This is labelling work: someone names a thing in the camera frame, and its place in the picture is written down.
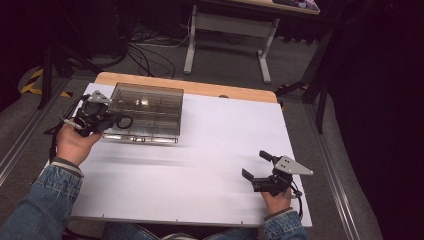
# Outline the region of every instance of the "clear plastic box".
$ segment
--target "clear plastic box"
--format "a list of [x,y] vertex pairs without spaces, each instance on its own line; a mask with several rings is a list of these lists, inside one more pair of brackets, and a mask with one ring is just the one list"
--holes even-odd
[[[177,143],[183,95],[183,89],[118,83],[109,110],[131,117],[133,124],[128,129],[115,124],[103,132],[103,137],[136,143]],[[120,125],[129,123],[129,118],[123,118]]]

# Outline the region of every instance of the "desk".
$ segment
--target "desk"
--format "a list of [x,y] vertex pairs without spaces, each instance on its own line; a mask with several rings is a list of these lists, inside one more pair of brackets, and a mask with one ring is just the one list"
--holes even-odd
[[[121,81],[192,86],[191,91],[207,86],[112,73],[101,73],[96,83]],[[214,87],[232,96],[227,89],[233,88]],[[90,84],[86,93],[100,90],[110,96],[113,88]],[[185,93],[178,144],[123,144],[107,139],[95,144],[80,166],[85,179],[72,216],[108,221],[259,226],[266,215],[265,204],[241,176],[241,169],[257,177],[270,175],[272,165],[258,156],[260,150],[294,158],[278,103]],[[299,176],[294,178],[303,191]],[[311,226],[306,199],[302,200],[303,224]]]
[[[203,1],[203,2],[220,2],[220,1]],[[249,5],[256,5],[261,7],[274,8],[276,10],[288,10],[307,14],[318,15],[320,10],[313,0],[305,0],[306,7],[288,6],[284,4],[275,4],[272,0],[228,0],[223,2],[235,2]],[[271,83],[271,76],[269,74],[266,56],[269,48],[271,47],[272,40],[278,28],[280,19],[275,18],[271,22],[259,22],[247,19],[217,16],[214,14],[206,14],[198,11],[197,5],[193,6],[191,15],[191,28],[190,28],[190,43],[187,49],[187,56],[184,65],[184,73],[190,74],[193,67],[194,51],[195,51],[195,35],[197,29],[204,29],[210,31],[219,31],[226,33],[234,33],[241,35],[248,35],[253,37],[265,38],[265,44],[262,50],[258,50],[258,60],[261,67],[263,81]]]

